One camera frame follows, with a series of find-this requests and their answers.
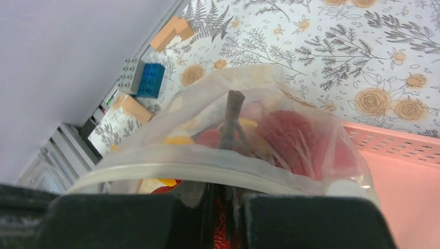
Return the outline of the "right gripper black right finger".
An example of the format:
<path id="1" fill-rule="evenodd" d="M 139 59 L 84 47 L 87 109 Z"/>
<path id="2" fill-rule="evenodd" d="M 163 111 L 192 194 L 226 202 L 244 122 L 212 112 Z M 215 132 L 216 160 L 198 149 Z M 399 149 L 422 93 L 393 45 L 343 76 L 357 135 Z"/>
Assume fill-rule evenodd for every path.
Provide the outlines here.
<path id="1" fill-rule="evenodd" d="M 244 248 L 396 248 L 369 200 L 246 195 L 240 209 Z"/>

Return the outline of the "clear zip top bag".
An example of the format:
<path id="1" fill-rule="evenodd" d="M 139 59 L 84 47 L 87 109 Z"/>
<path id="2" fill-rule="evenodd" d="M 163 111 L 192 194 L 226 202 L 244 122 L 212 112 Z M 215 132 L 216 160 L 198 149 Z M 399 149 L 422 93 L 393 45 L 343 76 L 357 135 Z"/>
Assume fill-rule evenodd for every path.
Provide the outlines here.
<path id="1" fill-rule="evenodd" d="M 321 179 L 293 173 L 286 165 L 276 166 L 278 155 L 267 145 L 252 151 L 250 136 L 257 123 L 277 110 L 302 115 L 326 139 Z M 202 77 L 178 92 L 68 192 L 93 193 L 105 182 L 155 178 L 380 203 L 367 162 L 341 120 L 298 98 L 279 66 L 231 67 Z"/>

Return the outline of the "red lychee bunch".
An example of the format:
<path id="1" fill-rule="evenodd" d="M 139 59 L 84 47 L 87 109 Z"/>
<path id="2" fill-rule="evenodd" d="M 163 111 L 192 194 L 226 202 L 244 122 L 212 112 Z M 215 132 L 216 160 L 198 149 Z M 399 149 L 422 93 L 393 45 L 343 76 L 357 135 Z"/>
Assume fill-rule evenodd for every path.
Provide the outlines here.
<path id="1" fill-rule="evenodd" d="M 250 141 L 252 151 L 269 146 L 270 152 L 278 155 L 278 167 L 286 165 L 301 176 L 323 177 L 321 158 L 328 143 L 312 129 L 310 121 L 296 112 L 277 110 L 263 115 Z M 230 234 L 232 223 L 227 216 L 232 204 L 226 200 L 226 191 L 227 187 L 216 185 L 205 193 L 204 202 L 212 204 L 203 211 L 200 248 L 244 248 L 242 234 Z"/>

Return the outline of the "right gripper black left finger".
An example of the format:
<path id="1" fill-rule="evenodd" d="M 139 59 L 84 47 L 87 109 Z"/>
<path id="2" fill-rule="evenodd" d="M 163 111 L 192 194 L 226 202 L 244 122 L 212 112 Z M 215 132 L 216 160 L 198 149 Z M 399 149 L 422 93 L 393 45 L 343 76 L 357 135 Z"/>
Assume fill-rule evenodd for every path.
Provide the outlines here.
<path id="1" fill-rule="evenodd" d="M 58 195 L 1 185 L 1 248 L 200 248 L 206 191 Z"/>

